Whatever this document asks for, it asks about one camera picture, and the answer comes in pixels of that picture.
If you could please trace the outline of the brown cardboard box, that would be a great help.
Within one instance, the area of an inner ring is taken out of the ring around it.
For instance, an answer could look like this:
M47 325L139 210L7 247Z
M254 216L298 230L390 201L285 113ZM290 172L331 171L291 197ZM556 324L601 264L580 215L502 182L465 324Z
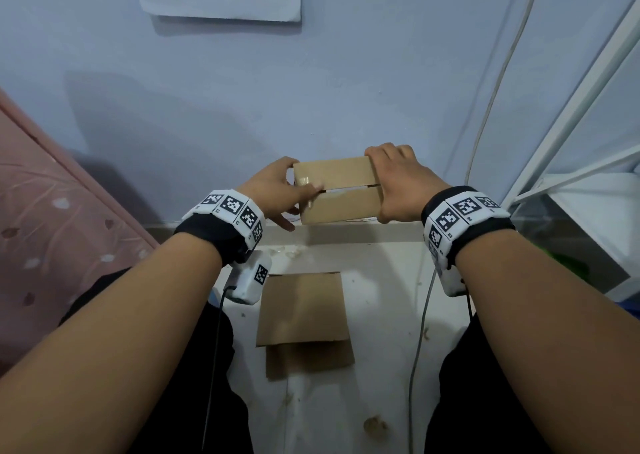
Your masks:
M300 203L303 225L369 219L380 212L383 193L369 157L300 162L293 175L296 185L323 185L316 197Z

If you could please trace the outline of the white metal shelf rack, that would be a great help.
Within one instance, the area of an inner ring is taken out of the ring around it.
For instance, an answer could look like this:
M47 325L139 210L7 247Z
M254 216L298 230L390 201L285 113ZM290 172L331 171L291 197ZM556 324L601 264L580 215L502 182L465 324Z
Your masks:
M586 263L615 302L640 302L640 0L508 191L524 234Z

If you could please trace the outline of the person's left forearm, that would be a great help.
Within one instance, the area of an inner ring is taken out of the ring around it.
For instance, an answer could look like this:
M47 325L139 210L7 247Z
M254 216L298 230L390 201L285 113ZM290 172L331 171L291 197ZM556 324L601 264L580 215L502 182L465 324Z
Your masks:
M0 454L128 449L166 388L223 267L178 233L0 377Z

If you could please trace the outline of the person's right hand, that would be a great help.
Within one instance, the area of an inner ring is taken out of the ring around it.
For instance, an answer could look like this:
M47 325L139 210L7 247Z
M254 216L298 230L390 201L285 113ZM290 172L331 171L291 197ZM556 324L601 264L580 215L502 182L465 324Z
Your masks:
M418 160L413 166L373 168L383 193L377 217L381 224L420 221L424 207L432 198L451 187Z

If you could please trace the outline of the pink patterned bed sheet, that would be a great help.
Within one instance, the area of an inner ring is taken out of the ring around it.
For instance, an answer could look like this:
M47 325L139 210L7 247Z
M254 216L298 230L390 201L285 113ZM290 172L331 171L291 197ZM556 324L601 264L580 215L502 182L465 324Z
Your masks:
M0 88L0 377L158 242Z

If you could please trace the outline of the left wrist marker band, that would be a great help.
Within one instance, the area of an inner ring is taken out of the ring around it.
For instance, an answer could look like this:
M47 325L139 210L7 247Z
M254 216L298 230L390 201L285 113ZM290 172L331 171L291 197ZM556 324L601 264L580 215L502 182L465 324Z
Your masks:
M211 191L175 227L212 244L224 266L243 264L262 239L266 219L258 205L233 189Z

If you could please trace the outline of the flat brown cardboard piece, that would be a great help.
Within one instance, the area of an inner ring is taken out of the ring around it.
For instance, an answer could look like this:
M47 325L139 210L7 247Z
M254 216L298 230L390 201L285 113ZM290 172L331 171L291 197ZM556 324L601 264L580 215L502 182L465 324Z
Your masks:
M255 345L266 350L269 381L352 366L341 273L270 274Z

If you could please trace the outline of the wrist marker band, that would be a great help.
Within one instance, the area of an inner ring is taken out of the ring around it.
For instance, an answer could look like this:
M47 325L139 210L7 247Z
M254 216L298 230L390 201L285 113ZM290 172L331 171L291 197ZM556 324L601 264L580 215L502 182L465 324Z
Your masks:
M258 205L233 189L211 191L175 227L212 244L224 266L243 264L262 239L266 219Z
M484 193L454 186L437 193L422 210L424 241L439 270L455 265L458 252L484 234L515 230L511 215Z

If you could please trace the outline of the right wrist marker band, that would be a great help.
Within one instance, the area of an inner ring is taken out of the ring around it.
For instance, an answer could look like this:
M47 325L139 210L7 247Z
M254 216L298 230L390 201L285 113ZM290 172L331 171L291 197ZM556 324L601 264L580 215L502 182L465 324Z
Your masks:
M458 252L484 234L515 230L511 215L484 193L454 186L437 193L422 210L424 241L439 270L455 265Z

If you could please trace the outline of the person's black trousers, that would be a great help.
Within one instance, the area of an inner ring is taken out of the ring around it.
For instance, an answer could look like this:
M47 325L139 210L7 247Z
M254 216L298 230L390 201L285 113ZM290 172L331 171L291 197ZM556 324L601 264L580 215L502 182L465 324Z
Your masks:
M172 377L127 454L201 454L207 402L214 407L205 454L254 454L246 402L233 392L228 370L234 331L226 313L205 304ZM440 399L429 421L424 454L554 454L500 367L475 313L445 357Z

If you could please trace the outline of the person's left hand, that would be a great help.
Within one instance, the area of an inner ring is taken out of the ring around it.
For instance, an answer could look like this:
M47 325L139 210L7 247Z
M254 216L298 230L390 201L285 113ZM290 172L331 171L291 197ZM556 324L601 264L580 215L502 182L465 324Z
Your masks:
M321 183L290 184L287 171L297 163L299 161L291 157L279 158L235 190L252 199L268 220L273 221L276 213L296 212L299 215L297 205L314 199L324 187Z

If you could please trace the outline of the person's right forearm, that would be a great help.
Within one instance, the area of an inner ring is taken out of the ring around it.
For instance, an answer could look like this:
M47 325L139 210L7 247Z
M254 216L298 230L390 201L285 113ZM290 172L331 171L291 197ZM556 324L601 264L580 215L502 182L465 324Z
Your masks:
M513 230L456 265L492 351L557 453L640 454L640 320Z

